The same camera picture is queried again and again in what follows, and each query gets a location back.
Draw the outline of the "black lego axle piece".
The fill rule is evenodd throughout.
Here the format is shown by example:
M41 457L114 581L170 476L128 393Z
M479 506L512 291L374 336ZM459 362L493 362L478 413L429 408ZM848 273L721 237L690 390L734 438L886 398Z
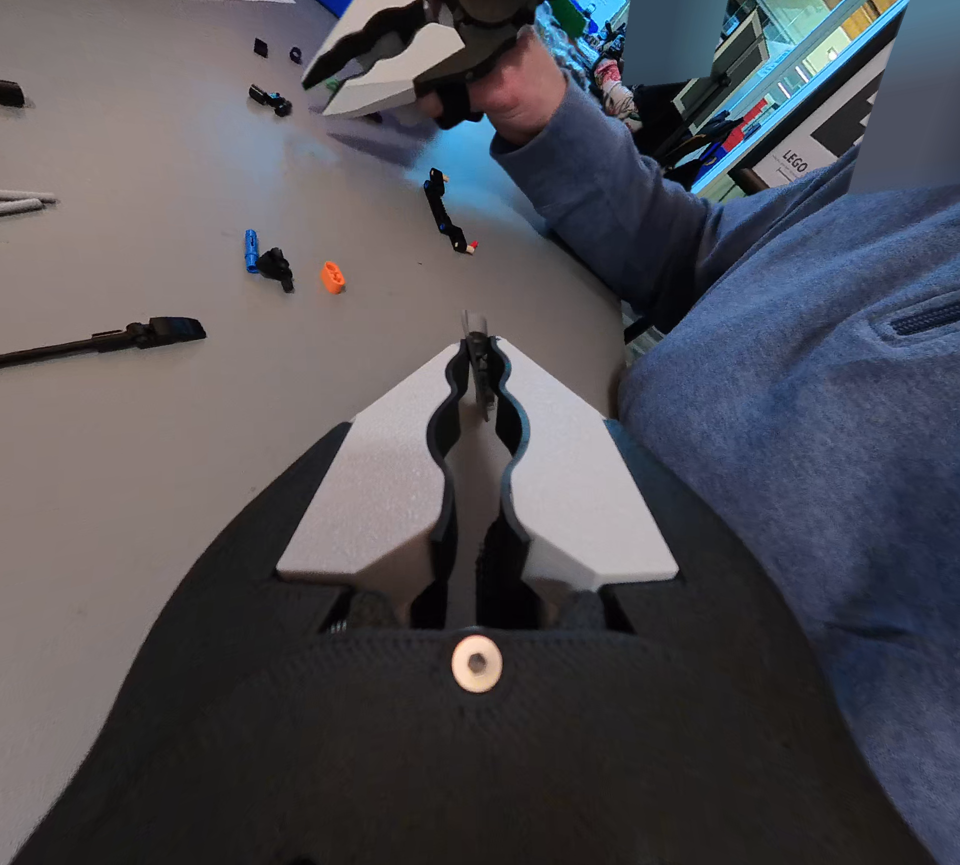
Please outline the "black lego axle piece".
M1 355L1 368L40 364L77 355L104 355L130 350L148 351L202 341L207 332L198 319L155 317L132 322L123 329L96 333L86 339L44 345Z

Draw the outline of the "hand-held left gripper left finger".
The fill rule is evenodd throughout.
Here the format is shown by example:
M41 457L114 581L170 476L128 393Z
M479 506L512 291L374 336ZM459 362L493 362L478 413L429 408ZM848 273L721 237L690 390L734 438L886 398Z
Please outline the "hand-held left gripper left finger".
M427 428L450 396L450 344L354 416L276 566L290 582L420 595L445 477Z

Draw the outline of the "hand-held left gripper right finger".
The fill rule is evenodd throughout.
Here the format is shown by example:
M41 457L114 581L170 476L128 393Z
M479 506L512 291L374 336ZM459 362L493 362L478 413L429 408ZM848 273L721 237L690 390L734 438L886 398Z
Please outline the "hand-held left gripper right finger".
M597 593L679 573L608 421L505 338L495 432L510 453L500 484L496 557L539 595Z

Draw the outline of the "person's blue clothed body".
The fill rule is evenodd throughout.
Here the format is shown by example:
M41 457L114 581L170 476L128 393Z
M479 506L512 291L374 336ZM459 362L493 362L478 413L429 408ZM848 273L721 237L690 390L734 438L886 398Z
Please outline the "person's blue clothed body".
M706 210L694 303L621 416L760 560L958 863L958 186L850 196L853 162Z

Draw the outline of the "white cardboard box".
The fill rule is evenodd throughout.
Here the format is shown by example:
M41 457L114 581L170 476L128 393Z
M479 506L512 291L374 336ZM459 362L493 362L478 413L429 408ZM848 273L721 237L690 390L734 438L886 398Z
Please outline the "white cardboard box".
M760 188L792 184L835 163L862 141L894 43L894 39L887 42L798 127L750 165Z

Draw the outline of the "black connector with blue pin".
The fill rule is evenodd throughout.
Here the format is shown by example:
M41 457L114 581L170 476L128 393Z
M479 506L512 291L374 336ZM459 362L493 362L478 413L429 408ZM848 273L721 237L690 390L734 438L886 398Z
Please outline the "black connector with blue pin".
M261 249L258 233L250 228L244 235L244 264L247 273L278 283L286 294L295 292L293 271L282 249Z

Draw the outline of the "person's right hand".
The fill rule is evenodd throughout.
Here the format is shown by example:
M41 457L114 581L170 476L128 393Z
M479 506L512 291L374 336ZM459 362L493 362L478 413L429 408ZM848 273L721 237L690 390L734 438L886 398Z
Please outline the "person's right hand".
M546 128L567 89L567 74L528 27L484 77L430 91L416 105L444 130L486 117L500 139L520 148Z

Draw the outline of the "small black part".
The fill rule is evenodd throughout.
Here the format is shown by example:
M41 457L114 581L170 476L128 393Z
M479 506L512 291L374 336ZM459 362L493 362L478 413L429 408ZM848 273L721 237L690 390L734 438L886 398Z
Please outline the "small black part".
M462 332L473 376L475 402L484 421L489 422L497 406L497 389L492 378L493 353L487 319L477 312L463 310Z

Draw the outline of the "person's right forearm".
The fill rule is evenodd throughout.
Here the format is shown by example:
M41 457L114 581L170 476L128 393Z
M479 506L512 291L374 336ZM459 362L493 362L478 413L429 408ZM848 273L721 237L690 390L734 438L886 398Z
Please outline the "person's right forearm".
M699 297L697 270L719 212L664 178L627 128L560 78L553 115L535 131L499 119L490 152L548 229L661 333Z

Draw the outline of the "black lego beam assembly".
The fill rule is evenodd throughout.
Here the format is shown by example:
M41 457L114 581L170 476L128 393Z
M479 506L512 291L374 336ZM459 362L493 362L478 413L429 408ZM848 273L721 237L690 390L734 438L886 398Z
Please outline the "black lego beam assembly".
M432 167L423 182L423 191L440 234L448 239L455 252L472 256L476 252L477 242L467 241L462 229L452 222L444 203L446 184L449 180L449 177L440 169Z

